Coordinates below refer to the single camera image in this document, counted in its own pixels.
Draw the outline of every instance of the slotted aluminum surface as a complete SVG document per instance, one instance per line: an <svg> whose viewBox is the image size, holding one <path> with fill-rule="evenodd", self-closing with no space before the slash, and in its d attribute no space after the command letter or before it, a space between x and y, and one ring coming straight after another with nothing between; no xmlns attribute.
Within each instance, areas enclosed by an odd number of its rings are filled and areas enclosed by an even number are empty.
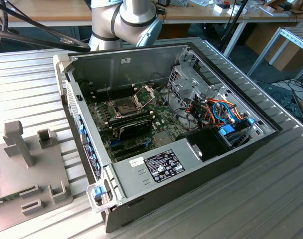
<svg viewBox="0 0 303 239"><path fill-rule="evenodd" d="M303 126L207 42L183 38L156 44L183 42L192 42L264 109L283 128L280 136L241 166L106 234L85 195L88 182L59 101L52 56L60 51L0 54L0 125L20 119L24 136L55 131L74 195L72 203L5 230L0 238L303 238Z"/></svg>
<svg viewBox="0 0 303 239"><path fill-rule="evenodd" d="M287 38L298 47L303 49L303 27L285 27L280 31L280 35Z"/></svg>

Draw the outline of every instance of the workbench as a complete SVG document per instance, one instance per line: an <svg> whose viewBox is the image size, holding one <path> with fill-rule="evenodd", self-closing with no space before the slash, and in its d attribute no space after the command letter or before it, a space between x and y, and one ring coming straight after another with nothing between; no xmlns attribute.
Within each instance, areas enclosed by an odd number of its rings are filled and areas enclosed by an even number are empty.
<svg viewBox="0 0 303 239"><path fill-rule="evenodd" d="M31 19L46 26L91 25L91 11L84 0L11 0L11 3ZM230 15L227 13L219 14L213 11L211 5L202 7L193 2L189 2L187 7L170 5L166 8L166 15L159 17L163 19L164 24L227 23L230 19ZM9 27L30 26L10 15L8 18ZM303 26L303 14L274 17L257 9L241 15L238 20L239 25L225 49L224 55L226 57L230 55L246 24L259 22L296 22L297 26Z"/></svg>
<svg viewBox="0 0 303 239"><path fill-rule="evenodd" d="M88 182L60 102L52 57L62 51L1 53L0 124L20 120L23 137L44 128L56 132L74 200L2 231L0 238L303 238L303 125L208 42L195 37L155 44L184 42L198 47L272 117L280 135L239 167L106 234L85 194Z"/></svg>

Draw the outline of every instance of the blue latch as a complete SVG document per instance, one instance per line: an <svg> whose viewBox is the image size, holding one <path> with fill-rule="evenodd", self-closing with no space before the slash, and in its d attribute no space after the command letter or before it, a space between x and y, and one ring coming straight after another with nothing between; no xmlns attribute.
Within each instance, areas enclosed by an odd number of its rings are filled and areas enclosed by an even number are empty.
<svg viewBox="0 0 303 239"><path fill-rule="evenodd" d="M107 192L105 186L99 186L92 189L92 196L94 199L104 195Z"/></svg>
<svg viewBox="0 0 303 239"><path fill-rule="evenodd" d="M84 126L81 125L81 127L80 127L80 134L83 134L83 133L84 133Z"/></svg>
<svg viewBox="0 0 303 239"><path fill-rule="evenodd" d="M234 132L234 131L235 131L235 130L234 130L233 127L230 126L230 125L226 125L226 126L223 126L223 127L220 128L220 133L221 133L223 136L225 136L225 135L227 135L227 134L229 134L229 133L232 133L232 132Z"/></svg>
<svg viewBox="0 0 303 239"><path fill-rule="evenodd" d="M255 123L255 120L253 120L252 118L248 118L247 120L249 121L249 123L250 123L251 125L253 125L253 124Z"/></svg>

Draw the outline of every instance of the warning label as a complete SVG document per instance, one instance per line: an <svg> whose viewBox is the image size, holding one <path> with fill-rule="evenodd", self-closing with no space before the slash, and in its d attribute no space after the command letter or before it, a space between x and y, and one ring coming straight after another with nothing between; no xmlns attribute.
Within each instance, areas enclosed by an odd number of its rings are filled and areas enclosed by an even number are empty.
<svg viewBox="0 0 303 239"><path fill-rule="evenodd" d="M170 149L144 160L155 182L160 183L185 169Z"/></svg>

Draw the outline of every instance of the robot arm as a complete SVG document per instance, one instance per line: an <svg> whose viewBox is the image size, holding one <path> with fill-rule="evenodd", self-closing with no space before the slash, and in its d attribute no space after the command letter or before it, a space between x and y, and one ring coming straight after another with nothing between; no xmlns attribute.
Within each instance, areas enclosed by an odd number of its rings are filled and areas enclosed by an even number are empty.
<svg viewBox="0 0 303 239"><path fill-rule="evenodd" d="M91 8L91 51L121 48L121 39L152 45L162 27L151 0L92 0Z"/></svg>

